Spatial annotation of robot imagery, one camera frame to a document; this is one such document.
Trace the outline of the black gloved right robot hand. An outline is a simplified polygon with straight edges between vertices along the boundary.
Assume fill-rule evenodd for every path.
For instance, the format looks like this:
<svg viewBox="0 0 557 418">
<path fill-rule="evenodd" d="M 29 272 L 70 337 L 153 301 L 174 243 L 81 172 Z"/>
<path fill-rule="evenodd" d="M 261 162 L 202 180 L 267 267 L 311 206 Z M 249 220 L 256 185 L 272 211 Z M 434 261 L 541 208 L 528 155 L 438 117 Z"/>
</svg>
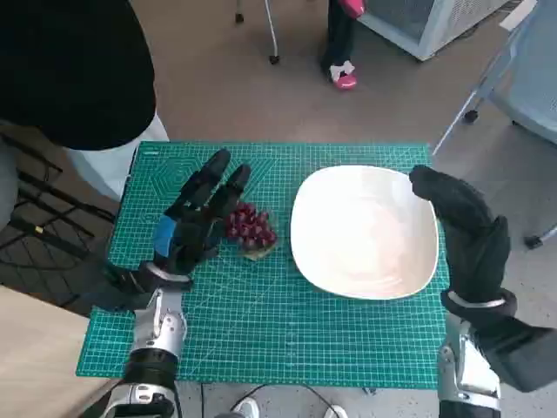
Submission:
<svg viewBox="0 0 557 418">
<path fill-rule="evenodd" d="M 507 218 L 492 215 L 481 193 L 462 179 L 425 165 L 416 165 L 409 179 L 443 227 L 449 289 L 473 304 L 498 299 L 510 253 Z"/>
</svg>

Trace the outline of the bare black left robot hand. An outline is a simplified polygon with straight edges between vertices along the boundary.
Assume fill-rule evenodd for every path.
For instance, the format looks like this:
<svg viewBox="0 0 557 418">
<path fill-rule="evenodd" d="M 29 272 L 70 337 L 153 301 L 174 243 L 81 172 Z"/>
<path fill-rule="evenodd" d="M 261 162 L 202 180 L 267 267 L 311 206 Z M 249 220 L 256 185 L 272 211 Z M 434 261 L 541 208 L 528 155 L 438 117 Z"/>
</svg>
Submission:
<svg viewBox="0 0 557 418">
<path fill-rule="evenodd" d="M 215 152 L 164 211 L 153 234 L 153 261 L 148 264 L 156 275 L 168 281 L 184 280 L 216 253 L 225 236 L 225 222 L 251 175 L 251 167 L 242 164 L 222 182 L 230 161 L 228 150 Z"/>
</svg>

